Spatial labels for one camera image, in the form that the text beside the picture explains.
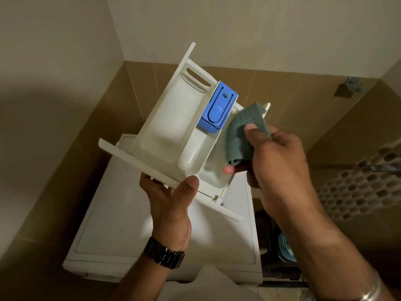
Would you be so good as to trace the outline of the person's right hand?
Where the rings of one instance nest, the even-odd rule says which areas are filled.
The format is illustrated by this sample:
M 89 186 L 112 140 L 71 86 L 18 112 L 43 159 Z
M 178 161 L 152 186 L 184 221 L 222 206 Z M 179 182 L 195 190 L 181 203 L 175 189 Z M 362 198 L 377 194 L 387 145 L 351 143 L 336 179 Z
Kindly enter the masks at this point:
M 223 173 L 248 172 L 249 184 L 262 192 L 262 205 L 281 226 L 321 224 L 327 217 L 310 179 L 300 138 L 273 127 L 273 153 L 254 154 L 251 162 L 225 166 Z

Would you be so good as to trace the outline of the person's left hand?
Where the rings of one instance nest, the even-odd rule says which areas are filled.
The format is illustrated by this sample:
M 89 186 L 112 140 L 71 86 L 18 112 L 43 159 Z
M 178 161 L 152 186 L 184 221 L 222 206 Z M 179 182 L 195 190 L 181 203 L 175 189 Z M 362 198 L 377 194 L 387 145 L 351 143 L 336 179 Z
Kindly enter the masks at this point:
M 141 173 L 140 187 L 150 201 L 153 221 L 152 237 L 166 248 L 185 252 L 191 237 L 192 225 L 188 217 L 188 207 L 173 205 L 173 191 L 161 182 Z

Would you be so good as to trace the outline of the green microfibre cloth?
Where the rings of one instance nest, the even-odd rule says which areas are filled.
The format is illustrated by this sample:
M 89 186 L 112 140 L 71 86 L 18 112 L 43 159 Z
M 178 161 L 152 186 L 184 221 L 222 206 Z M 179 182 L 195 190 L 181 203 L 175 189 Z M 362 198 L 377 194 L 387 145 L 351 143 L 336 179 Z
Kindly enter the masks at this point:
M 224 151 L 227 164 L 237 166 L 252 160 L 254 148 L 248 141 L 244 130 L 247 124 L 256 125 L 268 138 L 271 138 L 264 120 L 266 112 L 263 105 L 255 102 L 235 114 L 224 134 Z

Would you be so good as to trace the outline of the white detergent drawer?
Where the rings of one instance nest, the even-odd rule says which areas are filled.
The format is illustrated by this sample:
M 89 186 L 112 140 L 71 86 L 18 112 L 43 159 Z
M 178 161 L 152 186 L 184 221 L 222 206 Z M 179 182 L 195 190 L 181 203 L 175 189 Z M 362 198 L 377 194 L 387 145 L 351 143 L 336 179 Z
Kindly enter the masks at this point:
M 210 133 L 198 121 L 219 81 L 189 57 L 192 42 L 128 151 L 99 139 L 99 147 L 141 172 L 176 188 L 186 177 L 199 179 L 195 200 L 234 220 L 242 216 L 224 207 L 234 175 L 226 175 L 224 134 L 235 114 L 244 107 L 236 102 L 223 129 Z

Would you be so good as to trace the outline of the person's left forearm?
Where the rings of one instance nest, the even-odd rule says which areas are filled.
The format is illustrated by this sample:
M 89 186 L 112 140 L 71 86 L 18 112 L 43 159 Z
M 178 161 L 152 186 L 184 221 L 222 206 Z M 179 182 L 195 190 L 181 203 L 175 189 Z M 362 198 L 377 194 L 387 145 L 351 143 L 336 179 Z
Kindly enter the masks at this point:
M 170 273 L 141 255 L 106 301 L 156 301 Z

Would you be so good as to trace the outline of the person's right forearm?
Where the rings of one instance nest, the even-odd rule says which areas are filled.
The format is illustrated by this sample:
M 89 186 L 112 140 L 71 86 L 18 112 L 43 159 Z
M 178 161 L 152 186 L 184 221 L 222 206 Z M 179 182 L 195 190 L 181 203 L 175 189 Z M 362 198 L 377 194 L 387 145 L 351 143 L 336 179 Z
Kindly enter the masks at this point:
M 373 286 L 374 268 L 326 215 L 321 224 L 284 224 L 293 253 L 314 297 L 319 301 L 359 301 Z M 395 301 L 383 286 L 378 301 Z

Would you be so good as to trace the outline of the blue siphon cap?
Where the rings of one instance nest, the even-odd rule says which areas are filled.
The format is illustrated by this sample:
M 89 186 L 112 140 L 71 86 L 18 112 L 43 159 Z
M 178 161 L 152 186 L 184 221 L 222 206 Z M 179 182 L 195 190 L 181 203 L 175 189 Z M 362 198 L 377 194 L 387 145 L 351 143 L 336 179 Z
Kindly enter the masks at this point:
M 219 81 L 198 121 L 198 127 L 210 133 L 223 129 L 238 94 L 224 82 Z

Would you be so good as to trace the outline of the black wrist watch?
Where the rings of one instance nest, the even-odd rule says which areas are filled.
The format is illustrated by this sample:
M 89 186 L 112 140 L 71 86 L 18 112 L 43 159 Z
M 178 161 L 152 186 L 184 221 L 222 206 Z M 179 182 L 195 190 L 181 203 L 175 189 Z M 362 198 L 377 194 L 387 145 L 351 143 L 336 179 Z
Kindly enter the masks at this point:
M 178 269 L 186 256 L 183 251 L 176 252 L 166 248 L 153 237 L 149 238 L 143 254 L 158 265 L 170 270 Z

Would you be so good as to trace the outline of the white washing machine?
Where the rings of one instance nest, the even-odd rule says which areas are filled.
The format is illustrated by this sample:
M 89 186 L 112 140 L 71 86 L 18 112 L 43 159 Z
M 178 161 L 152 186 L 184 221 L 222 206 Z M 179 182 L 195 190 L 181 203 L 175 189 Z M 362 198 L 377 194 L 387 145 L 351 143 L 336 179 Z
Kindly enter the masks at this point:
M 84 278 L 119 282 L 143 252 L 152 233 L 140 171 L 112 157 L 83 218 L 63 268 Z M 240 284 L 262 283 L 262 268 L 251 188 L 236 174 L 223 198 L 239 222 L 193 201 L 188 215 L 192 235 L 181 267 L 169 281 L 190 282 L 207 264 Z

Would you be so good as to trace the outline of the teal and black container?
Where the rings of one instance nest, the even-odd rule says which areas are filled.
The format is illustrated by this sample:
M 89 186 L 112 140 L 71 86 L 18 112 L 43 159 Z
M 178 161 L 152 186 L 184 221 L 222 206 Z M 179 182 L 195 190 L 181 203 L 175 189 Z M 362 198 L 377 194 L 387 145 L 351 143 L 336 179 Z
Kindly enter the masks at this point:
M 264 210 L 255 213 L 255 223 L 263 277 L 301 281 L 297 263 L 286 259 L 279 249 L 281 230 L 277 223 Z

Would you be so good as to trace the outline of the white perforated laundry basket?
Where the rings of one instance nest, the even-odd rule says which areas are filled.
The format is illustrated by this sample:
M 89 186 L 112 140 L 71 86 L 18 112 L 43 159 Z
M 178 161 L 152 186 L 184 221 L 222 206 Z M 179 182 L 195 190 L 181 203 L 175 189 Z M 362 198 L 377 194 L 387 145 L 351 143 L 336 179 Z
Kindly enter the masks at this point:
M 346 166 L 316 192 L 324 210 L 336 222 L 401 204 L 401 138 L 352 167 Z

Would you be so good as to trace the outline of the silver bangle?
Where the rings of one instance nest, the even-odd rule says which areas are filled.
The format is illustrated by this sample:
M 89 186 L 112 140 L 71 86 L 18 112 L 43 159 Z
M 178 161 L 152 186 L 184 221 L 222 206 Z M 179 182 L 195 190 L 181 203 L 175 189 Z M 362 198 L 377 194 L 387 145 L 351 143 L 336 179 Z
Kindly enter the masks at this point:
M 368 293 L 363 293 L 362 298 L 359 301 L 378 301 L 382 290 L 383 290 L 383 281 L 379 275 L 379 273 L 374 269 L 373 270 L 373 286 Z

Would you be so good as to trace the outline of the wall water tap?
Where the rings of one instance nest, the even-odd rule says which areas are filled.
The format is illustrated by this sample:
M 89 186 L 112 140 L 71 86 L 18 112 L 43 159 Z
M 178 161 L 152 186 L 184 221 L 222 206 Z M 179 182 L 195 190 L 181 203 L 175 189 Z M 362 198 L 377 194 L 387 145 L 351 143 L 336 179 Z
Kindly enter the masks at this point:
M 354 94 L 363 93 L 364 90 L 359 81 L 359 77 L 348 77 L 343 83 L 338 85 L 334 97 L 351 98 Z

